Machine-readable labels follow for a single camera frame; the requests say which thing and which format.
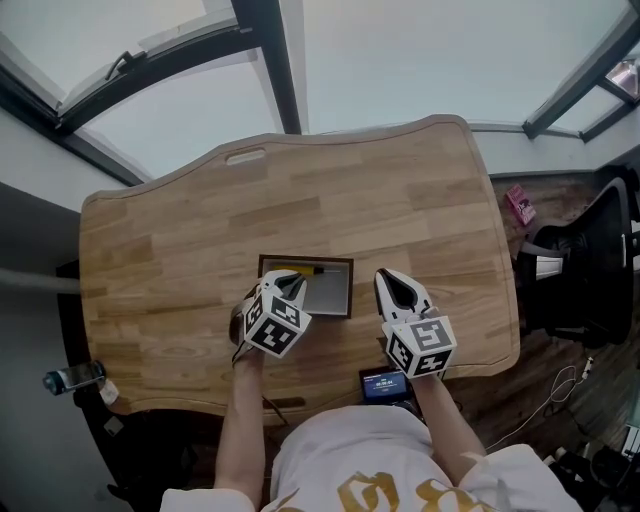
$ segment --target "white cable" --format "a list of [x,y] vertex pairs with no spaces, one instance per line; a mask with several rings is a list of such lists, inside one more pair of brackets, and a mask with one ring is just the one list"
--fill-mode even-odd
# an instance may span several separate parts
[[[587,364],[585,365],[585,369],[591,368],[591,362],[593,361],[592,358],[589,358],[589,360],[587,361]],[[562,384],[560,384],[559,386],[556,387],[556,384],[558,382],[558,378],[560,377],[560,375],[562,375],[562,372],[564,372],[565,370],[573,370],[573,377],[568,378],[567,380],[563,381]],[[502,443],[502,441],[510,438],[512,435],[520,432],[520,430],[522,430],[525,425],[527,423],[529,423],[536,414],[538,414],[538,412],[545,407],[548,403],[553,402],[554,404],[561,404],[562,402],[565,402],[567,400],[567,398],[569,398],[569,396],[571,395],[571,393],[573,392],[574,389],[576,389],[576,386],[579,386],[580,384],[582,384],[587,377],[584,376],[585,374],[583,373],[583,377],[579,382],[576,382],[576,367],[575,366],[565,366],[562,370],[560,370],[557,375],[556,378],[553,380],[553,385],[551,386],[551,392],[549,393],[549,398],[547,398],[544,403],[538,407],[535,411],[533,411],[533,414],[531,414],[531,416],[529,416],[525,422],[520,425],[517,429],[515,429],[513,432],[511,432],[510,434],[507,434],[506,436],[504,436],[502,439],[500,439],[500,441],[497,441],[495,443],[493,443],[491,446],[489,446],[487,448],[488,450],[491,450],[491,448],[493,448],[494,446],[499,445],[500,443]],[[562,388],[562,386],[564,386],[565,384],[569,384],[572,383],[573,385],[569,388],[569,391],[567,391],[567,393],[562,397],[562,398],[556,398],[555,394]]]

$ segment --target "person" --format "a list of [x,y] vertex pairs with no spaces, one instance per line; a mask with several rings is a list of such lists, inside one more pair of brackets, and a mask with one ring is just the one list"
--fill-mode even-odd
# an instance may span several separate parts
[[[213,489],[167,490],[161,512],[259,510],[263,364],[260,350],[235,363]],[[283,443],[262,510],[580,510],[529,446],[487,455],[440,379],[411,383],[426,426],[392,406],[318,414]]]

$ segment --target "wooden table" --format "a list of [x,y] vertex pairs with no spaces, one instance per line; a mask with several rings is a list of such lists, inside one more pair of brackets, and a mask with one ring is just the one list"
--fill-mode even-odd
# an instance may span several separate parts
[[85,326],[120,391],[113,411],[224,414],[229,312],[255,284],[261,253],[355,260],[352,318],[316,318],[283,360],[268,358],[265,395],[292,421],[355,403],[358,370],[384,362],[380,267],[419,280],[449,315],[459,346],[448,377],[493,375],[518,358],[507,243],[462,119],[262,135],[85,201]]

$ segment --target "gold print on shirt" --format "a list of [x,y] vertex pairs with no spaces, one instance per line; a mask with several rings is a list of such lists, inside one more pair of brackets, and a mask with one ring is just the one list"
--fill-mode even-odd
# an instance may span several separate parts
[[427,504],[422,509],[422,512],[440,512],[440,506],[438,501],[440,498],[446,496],[445,499],[455,500],[458,504],[458,510],[460,512],[491,512],[495,509],[491,508],[486,503],[481,501],[474,502],[471,497],[461,489],[449,488],[441,484],[437,480],[427,480],[422,482],[416,487],[416,494],[420,496]]
[[[358,491],[357,488],[360,486],[353,485],[357,483],[365,484],[366,487]],[[382,494],[387,499],[389,510],[391,512],[398,510],[400,499],[398,498],[398,491],[393,482],[393,477],[389,473],[376,473],[375,476],[370,478],[358,472],[338,487],[338,496],[345,512],[374,512],[379,504],[378,489],[382,491]],[[362,500],[367,508],[364,508],[360,501],[356,499],[354,490],[356,493],[362,493]]]

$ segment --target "forearm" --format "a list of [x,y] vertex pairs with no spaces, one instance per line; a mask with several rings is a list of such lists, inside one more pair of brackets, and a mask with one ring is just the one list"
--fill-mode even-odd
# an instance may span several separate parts
[[463,454],[484,456],[485,449],[440,379],[428,376],[411,383],[431,433],[434,458],[452,483],[458,485],[475,465],[474,460]]
[[214,484],[216,489],[246,494],[256,509],[260,506],[265,466],[262,356],[257,359],[243,358],[235,365]]

